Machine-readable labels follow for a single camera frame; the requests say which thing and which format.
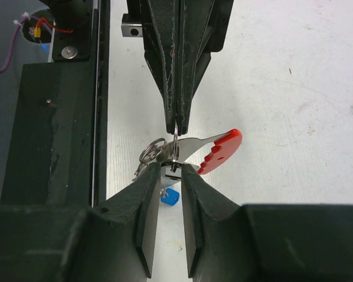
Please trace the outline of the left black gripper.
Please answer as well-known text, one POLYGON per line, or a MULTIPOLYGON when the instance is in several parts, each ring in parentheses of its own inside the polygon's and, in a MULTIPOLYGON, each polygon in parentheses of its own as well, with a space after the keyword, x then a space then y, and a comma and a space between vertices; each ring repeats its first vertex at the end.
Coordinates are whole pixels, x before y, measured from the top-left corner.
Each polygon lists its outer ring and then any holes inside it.
POLYGON ((188 132, 192 100, 211 61, 222 50, 233 1, 127 1, 123 37, 142 37, 144 57, 161 93, 166 132, 188 132))

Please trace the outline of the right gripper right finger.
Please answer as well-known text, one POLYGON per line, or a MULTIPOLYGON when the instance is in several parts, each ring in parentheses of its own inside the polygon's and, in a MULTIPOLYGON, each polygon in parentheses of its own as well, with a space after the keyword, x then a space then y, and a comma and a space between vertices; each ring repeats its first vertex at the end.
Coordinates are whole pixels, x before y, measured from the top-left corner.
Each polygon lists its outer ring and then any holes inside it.
POLYGON ((353 205, 245 204, 181 169, 194 281, 353 281, 353 205))

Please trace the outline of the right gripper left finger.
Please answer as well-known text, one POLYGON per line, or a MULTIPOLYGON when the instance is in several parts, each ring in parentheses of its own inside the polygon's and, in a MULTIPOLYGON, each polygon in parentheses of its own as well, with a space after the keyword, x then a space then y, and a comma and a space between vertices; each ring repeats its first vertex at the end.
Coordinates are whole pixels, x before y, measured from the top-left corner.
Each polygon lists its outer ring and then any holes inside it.
POLYGON ((161 166, 100 205, 0 205, 0 281, 146 281, 161 166))

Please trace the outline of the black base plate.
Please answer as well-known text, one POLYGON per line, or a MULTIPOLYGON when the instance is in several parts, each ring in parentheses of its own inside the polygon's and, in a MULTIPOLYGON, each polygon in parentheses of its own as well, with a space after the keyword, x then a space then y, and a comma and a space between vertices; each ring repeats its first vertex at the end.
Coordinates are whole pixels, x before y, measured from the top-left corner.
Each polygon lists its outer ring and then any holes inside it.
POLYGON ((52 60, 22 68, 1 204, 95 206, 106 192, 109 1, 48 1, 52 60))

